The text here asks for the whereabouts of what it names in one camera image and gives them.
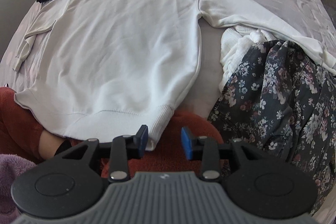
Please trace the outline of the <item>white knit garment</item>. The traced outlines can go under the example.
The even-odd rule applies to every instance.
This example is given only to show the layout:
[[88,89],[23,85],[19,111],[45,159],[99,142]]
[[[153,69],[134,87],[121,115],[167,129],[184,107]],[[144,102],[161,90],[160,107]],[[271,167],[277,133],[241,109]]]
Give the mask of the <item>white knit garment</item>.
[[219,84],[219,90],[223,91],[225,84],[236,71],[250,47],[270,41],[279,41],[279,39],[266,30],[244,25],[227,28],[220,41],[220,63],[223,68],[223,77]]

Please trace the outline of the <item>grey pink-dotted bed sheet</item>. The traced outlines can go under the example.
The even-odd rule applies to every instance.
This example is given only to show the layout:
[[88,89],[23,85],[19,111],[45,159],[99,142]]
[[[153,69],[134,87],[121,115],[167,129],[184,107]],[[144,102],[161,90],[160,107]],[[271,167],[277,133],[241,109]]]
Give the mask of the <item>grey pink-dotted bed sheet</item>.
[[[335,28],[320,0],[254,0],[276,14],[304,36],[321,42],[330,54],[335,54]],[[1,50],[1,85],[20,92],[35,80],[36,69],[40,63],[45,37],[38,38],[27,61],[19,72],[12,70],[11,63],[32,18],[39,11],[40,4],[33,3],[20,17],[21,22],[13,31],[2,31],[1,40],[6,49]],[[223,71],[219,62],[220,39],[223,30],[210,27],[200,21],[202,32],[202,66],[194,86],[180,110],[208,116],[219,97],[218,84]]]

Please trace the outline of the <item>purple fluffy cloth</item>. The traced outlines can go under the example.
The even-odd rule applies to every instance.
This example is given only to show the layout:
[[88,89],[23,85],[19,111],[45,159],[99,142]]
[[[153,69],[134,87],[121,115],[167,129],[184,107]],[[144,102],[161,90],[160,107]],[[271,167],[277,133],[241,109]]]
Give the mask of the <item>purple fluffy cloth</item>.
[[11,186],[18,176],[35,166],[35,163],[20,156],[1,154],[1,223],[12,223],[18,217],[19,213],[11,196]]

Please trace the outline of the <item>white sweatshirt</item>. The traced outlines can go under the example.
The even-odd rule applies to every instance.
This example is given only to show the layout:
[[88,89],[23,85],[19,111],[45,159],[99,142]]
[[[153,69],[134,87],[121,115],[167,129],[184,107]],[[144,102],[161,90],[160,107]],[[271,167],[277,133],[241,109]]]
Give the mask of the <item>white sweatshirt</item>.
[[15,94],[49,132],[101,142],[145,124],[155,149],[201,67],[198,21],[270,31],[329,71],[335,58],[254,0],[52,0],[37,14],[13,69],[48,38],[34,83]]

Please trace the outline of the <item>dark floral garment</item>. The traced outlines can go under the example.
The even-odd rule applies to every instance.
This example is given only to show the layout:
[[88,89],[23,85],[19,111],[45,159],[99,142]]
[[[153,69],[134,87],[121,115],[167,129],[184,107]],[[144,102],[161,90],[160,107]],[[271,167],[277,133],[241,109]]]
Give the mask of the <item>dark floral garment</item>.
[[296,43],[252,46],[224,85],[209,122],[289,162],[318,189],[317,211],[335,184],[335,77]]

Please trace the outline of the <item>red fuzzy pants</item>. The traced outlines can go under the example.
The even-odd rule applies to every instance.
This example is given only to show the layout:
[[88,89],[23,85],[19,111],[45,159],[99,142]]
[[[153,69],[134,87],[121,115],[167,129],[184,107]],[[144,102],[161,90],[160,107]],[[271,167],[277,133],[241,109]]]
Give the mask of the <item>red fuzzy pants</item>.
[[[29,110],[14,102],[15,92],[1,88],[1,153],[18,155],[39,164],[79,143],[46,131]],[[223,139],[216,128],[202,117],[177,111],[169,121],[154,151],[146,152],[141,160],[131,160],[130,174],[136,172],[199,172],[200,163],[188,161],[182,148],[181,129],[188,127],[195,136],[209,136],[218,143]]]

